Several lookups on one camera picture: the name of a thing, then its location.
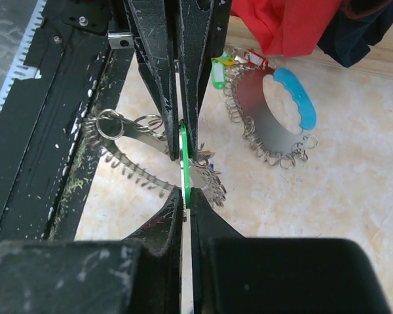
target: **turquoise plastic handle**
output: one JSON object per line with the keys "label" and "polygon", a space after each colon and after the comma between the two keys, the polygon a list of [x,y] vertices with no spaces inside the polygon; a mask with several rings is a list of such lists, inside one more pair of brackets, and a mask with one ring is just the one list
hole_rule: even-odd
{"label": "turquoise plastic handle", "polygon": [[317,123],[316,111],[298,78],[289,69],[280,67],[274,72],[274,80],[284,85],[292,94],[301,116],[300,128],[312,130]]}

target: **red cloth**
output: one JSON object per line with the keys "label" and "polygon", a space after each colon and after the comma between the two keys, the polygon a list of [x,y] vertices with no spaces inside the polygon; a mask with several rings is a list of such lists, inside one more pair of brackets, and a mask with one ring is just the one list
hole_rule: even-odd
{"label": "red cloth", "polygon": [[243,20],[266,55],[311,54],[342,0],[233,0],[231,13]]}

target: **navy blue cloth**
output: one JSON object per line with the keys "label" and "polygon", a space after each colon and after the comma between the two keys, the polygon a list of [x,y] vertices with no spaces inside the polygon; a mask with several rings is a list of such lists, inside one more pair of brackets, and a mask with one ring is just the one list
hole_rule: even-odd
{"label": "navy blue cloth", "polygon": [[346,7],[342,5],[324,31],[318,46],[344,67],[359,62],[370,51],[368,46],[380,42],[393,24],[393,0],[385,2],[386,5],[374,12],[368,10],[369,14],[363,14],[365,16],[351,7],[348,17]]}

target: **marble countertop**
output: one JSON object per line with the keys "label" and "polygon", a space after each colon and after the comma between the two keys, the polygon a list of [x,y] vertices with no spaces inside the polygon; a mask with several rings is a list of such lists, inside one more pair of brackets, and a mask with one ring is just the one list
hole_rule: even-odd
{"label": "marble countertop", "polygon": [[[369,256],[393,310],[393,80],[299,60],[283,61],[307,90],[318,115],[318,146],[291,170],[264,164],[230,121],[222,91],[209,83],[199,140],[228,194],[215,210],[246,237],[343,237]],[[290,93],[271,78],[265,97],[289,130],[298,129]],[[117,110],[127,118],[157,114],[134,60]],[[118,140],[128,157],[180,185],[179,167],[132,139]],[[100,161],[76,239],[122,239],[164,203]],[[190,261],[184,260],[190,267]],[[191,296],[183,295],[191,308]]]}

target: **wooden board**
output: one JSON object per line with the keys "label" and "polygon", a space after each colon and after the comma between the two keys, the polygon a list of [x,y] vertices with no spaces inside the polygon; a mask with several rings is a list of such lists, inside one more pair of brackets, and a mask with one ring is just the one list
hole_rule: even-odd
{"label": "wooden board", "polygon": [[[230,17],[226,43],[260,51],[259,43],[244,22],[234,16]],[[311,55],[300,57],[300,59],[341,67],[318,47],[314,49]],[[371,52],[363,60],[352,66],[351,69],[393,79],[393,26],[388,30],[383,40],[376,46],[371,47]]]}

